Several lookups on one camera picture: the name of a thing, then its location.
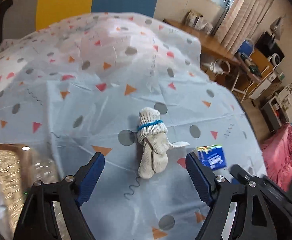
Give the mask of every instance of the patterned tablecloth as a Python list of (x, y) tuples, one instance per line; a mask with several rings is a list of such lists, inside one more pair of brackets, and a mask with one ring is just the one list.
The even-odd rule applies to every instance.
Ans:
[[(98, 240), (194, 239), (208, 213), (185, 169), (195, 147), (221, 144), (227, 167), (266, 173), (245, 113), (200, 70), (200, 42), (187, 33), (139, 14), (98, 13), (5, 40), (1, 50), (0, 143), (52, 156), (61, 177), (105, 155), (82, 207)], [(172, 143), (190, 143), (168, 151), (166, 170), (150, 180), (137, 178), (146, 106), (161, 113)], [(215, 173), (231, 179), (227, 167)]]

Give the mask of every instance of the blue tissue package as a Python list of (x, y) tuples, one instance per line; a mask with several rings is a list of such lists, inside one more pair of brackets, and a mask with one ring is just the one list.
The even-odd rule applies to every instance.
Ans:
[(198, 158), (204, 166), (214, 170), (225, 168), (226, 160), (221, 145), (212, 145), (196, 148)]

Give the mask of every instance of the blue rubber band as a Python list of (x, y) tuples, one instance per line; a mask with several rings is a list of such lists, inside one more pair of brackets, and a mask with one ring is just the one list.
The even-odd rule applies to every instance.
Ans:
[(140, 127), (138, 127), (138, 130), (141, 130), (141, 129), (145, 128), (145, 127), (156, 125), (156, 124), (159, 124), (159, 123), (162, 123), (162, 122), (163, 122), (162, 120), (156, 120), (155, 122), (146, 123), (146, 124), (143, 124)]

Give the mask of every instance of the white curtain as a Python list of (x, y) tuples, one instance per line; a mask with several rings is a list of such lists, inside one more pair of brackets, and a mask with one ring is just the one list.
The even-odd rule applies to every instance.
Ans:
[(271, 0), (234, 0), (215, 37), (232, 54), (253, 33)]

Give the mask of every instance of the white cotton glove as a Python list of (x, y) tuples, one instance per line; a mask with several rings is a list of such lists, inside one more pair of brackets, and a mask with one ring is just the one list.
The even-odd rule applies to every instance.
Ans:
[[(139, 116), (141, 126), (160, 120), (160, 113), (150, 107), (144, 108)], [(138, 141), (144, 145), (143, 157), (138, 169), (138, 175), (141, 178), (150, 179), (154, 173), (165, 170), (168, 163), (167, 150), (189, 145), (187, 142), (171, 144), (166, 133), (167, 128), (162, 122), (138, 131)]]

